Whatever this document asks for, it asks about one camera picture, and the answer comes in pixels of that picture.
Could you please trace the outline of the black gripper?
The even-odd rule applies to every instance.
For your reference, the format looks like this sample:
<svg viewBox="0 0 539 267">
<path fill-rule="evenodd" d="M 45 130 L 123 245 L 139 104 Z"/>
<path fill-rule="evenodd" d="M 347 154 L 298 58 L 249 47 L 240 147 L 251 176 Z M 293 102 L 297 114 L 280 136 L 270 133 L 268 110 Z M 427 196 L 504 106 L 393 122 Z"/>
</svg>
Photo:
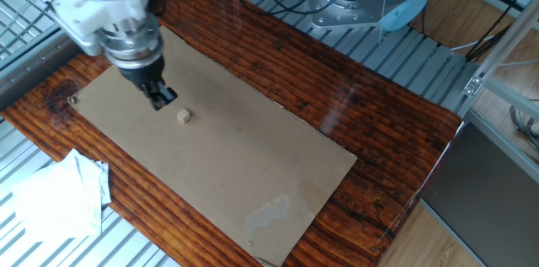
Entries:
<svg viewBox="0 0 539 267">
<path fill-rule="evenodd" d="M 137 69 L 119 68 L 121 75 L 135 84 L 150 101 L 155 110 L 160 110 L 164 105 L 170 104 L 178 95 L 167 87 L 163 79 L 165 60 L 160 56 L 148 66 Z"/>
</svg>

